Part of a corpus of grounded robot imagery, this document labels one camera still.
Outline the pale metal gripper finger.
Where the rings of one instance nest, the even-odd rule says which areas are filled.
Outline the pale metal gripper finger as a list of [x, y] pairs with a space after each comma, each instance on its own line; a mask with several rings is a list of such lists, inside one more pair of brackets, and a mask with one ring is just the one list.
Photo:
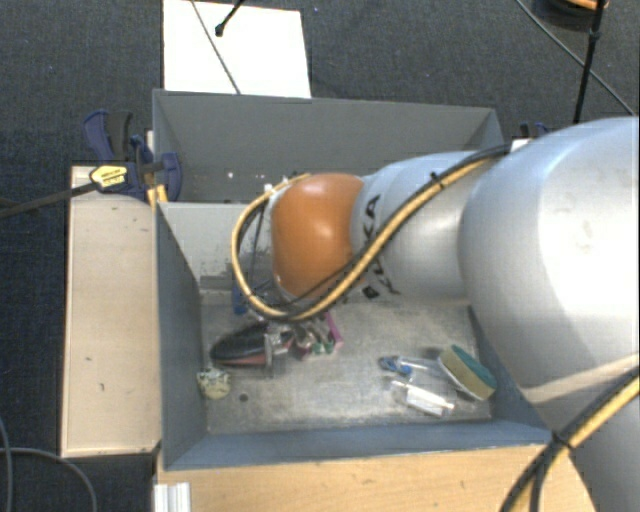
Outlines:
[[265, 369], [282, 371], [286, 366], [289, 352], [289, 335], [283, 333], [267, 333], [264, 336]]

